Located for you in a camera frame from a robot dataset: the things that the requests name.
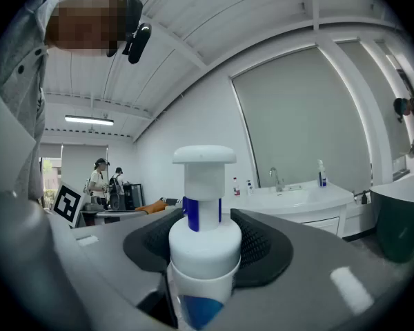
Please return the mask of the white round object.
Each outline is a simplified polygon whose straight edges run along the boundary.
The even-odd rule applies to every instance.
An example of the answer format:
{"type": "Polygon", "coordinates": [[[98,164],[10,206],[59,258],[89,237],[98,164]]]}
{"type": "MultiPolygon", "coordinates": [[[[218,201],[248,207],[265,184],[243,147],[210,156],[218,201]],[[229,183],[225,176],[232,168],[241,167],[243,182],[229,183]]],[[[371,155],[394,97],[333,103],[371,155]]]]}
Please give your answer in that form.
{"type": "Polygon", "coordinates": [[[225,166],[236,155],[224,146],[186,146],[172,162],[184,166],[184,217],[169,231],[170,266],[186,323],[201,330],[231,297],[241,263],[241,229],[221,209],[225,166]]]}

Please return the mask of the white sink basin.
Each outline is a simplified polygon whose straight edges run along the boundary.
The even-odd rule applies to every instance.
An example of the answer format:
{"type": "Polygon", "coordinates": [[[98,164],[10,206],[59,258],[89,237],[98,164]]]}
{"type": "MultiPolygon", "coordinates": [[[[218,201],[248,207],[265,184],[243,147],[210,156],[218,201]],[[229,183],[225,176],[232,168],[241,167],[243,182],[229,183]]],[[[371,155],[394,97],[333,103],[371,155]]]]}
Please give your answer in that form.
{"type": "Polygon", "coordinates": [[[258,188],[252,194],[224,197],[221,211],[247,210],[269,215],[299,214],[327,210],[353,202],[353,193],[333,183],[321,188],[316,181],[287,185],[283,191],[275,187],[258,188]]]}

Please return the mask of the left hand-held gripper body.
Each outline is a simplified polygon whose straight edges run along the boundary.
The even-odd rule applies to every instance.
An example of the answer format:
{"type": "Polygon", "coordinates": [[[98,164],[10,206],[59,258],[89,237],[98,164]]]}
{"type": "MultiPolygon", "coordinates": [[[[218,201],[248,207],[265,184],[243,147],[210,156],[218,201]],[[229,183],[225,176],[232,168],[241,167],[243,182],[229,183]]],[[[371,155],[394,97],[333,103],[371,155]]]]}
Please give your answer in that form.
{"type": "Polygon", "coordinates": [[[63,218],[71,228],[76,228],[79,224],[80,211],[85,197],[81,190],[62,181],[57,190],[52,211],[63,218]]]}

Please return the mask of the narrow grey roller blind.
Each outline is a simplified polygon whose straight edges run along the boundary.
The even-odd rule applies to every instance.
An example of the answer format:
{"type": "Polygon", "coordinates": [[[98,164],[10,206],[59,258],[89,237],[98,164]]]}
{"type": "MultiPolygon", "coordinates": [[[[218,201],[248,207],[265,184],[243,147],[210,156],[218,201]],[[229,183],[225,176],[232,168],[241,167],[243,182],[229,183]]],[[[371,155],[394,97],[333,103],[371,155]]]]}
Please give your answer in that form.
{"type": "Polygon", "coordinates": [[[384,120],[391,149],[392,160],[403,157],[409,147],[409,135],[404,121],[399,122],[393,102],[395,94],[377,62],[359,41],[338,43],[367,82],[384,120]]]}

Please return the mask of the ceiling lamp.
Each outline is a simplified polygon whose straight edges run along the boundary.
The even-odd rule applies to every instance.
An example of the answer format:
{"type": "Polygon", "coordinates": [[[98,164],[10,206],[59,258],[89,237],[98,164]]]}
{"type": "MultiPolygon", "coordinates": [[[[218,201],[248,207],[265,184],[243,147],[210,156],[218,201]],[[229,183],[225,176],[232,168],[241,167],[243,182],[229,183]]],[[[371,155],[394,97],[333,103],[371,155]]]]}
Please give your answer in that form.
{"type": "Polygon", "coordinates": [[[65,121],[70,123],[86,123],[86,124],[93,124],[93,125],[102,125],[102,126],[113,126],[114,121],[112,119],[100,119],[95,117],[79,117],[79,116],[72,116],[66,115],[64,117],[65,121]]]}

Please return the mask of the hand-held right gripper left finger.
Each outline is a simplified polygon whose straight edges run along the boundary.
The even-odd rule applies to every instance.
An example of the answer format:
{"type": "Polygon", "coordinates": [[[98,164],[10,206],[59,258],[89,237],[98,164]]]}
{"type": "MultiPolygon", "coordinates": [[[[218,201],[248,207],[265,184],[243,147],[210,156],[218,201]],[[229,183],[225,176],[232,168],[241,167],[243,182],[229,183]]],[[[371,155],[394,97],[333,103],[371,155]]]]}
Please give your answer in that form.
{"type": "Polygon", "coordinates": [[[91,331],[177,331],[138,308],[164,286],[158,272],[146,272],[123,249],[131,232],[167,214],[135,217],[107,225],[72,229],[51,217],[56,252],[90,319],[91,331]]]}

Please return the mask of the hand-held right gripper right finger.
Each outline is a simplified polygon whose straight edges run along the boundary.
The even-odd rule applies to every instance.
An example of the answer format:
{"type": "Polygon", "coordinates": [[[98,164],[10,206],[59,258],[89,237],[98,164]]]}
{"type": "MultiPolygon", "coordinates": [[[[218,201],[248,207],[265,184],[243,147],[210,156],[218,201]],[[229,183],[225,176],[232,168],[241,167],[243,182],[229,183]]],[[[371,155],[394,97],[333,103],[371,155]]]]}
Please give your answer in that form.
{"type": "Polygon", "coordinates": [[[393,263],[374,240],[348,243],[300,223],[250,216],[283,232],[293,259],[269,285],[237,289],[206,331],[379,331],[414,273],[414,259],[393,263]]]}

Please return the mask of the white vanity cabinet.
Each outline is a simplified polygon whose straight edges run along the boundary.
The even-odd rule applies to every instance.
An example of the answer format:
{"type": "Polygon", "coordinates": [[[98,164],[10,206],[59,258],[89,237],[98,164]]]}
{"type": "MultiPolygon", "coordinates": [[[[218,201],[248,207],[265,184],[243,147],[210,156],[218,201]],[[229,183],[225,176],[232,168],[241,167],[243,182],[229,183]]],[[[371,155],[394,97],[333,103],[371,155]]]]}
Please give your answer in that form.
{"type": "Polygon", "coordinates": [[[346,223],[347,205],[305,212],[300,214],[299,222],[320,230],[325,230],[339,238],[343,237],[346,223]]]}

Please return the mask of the white blue spray bottle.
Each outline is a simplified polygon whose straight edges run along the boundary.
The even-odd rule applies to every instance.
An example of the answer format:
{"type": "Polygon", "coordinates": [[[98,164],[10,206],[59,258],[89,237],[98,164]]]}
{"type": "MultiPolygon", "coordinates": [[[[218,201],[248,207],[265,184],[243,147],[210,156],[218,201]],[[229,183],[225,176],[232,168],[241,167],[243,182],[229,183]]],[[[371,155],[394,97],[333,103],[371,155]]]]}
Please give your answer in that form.
{"type": "Polygon", "coordinates": [[[326,170],[324,167],[324,163],[322,160],[318,161],[318,186],[320,188],[325,188],[327,186],[327,176],[326,176],[326,170]]]}

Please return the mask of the chrome faucet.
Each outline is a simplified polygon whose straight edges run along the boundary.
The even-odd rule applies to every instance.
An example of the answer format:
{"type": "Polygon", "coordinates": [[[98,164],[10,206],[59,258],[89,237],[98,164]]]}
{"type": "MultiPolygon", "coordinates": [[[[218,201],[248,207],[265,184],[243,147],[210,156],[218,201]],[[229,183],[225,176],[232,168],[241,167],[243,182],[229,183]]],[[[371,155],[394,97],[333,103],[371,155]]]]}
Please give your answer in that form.
{"type": "Polygon", "coordinates": [[[279,178],[277,168],[272,167],[269,171],[269,177],[275,182],[276,192],[282,192],[284,190],[284,180],[279,178]]]}

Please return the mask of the person's grey shirt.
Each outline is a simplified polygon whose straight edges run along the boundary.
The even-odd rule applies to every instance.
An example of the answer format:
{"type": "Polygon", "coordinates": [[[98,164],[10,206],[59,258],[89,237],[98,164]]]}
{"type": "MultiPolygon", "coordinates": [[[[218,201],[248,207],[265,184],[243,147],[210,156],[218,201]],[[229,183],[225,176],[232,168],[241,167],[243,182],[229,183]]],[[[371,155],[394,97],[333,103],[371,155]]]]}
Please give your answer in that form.
{"type": "Polygon", "coordinates": [[[14,191],[38,201],[43,196],[39,146],[45,129],[43,81],[48,59],[45,42],[49,18],[59,0],[27,0],[0,38],[0,96],[34,139],[14,191]]]}

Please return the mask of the black mini fridge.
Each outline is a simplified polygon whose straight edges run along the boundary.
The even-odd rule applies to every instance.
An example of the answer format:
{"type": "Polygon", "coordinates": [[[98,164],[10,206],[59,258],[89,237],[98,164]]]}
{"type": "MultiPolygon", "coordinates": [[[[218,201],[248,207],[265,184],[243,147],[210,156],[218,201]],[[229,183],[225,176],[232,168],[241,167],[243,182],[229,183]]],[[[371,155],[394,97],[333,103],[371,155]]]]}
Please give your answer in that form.
{"type": "Polygon", "coordinates": [[[123,188],[126,210],[135,210],[144,205],[142,184],[126,183],[123,188]]]}

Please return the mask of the wide grey roller blind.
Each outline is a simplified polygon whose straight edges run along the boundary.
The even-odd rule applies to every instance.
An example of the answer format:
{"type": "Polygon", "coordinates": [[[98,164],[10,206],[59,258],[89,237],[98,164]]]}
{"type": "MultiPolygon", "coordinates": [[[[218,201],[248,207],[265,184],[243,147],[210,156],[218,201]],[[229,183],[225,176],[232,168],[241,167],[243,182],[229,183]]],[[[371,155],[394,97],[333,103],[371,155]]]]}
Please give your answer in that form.
{"type": "Polygon", "coordinates": [[[337,71],[319,48],[287,54],[233,79],[261,187],[316,181],[361,192],[371,184],[362,120],[337,71]]]}

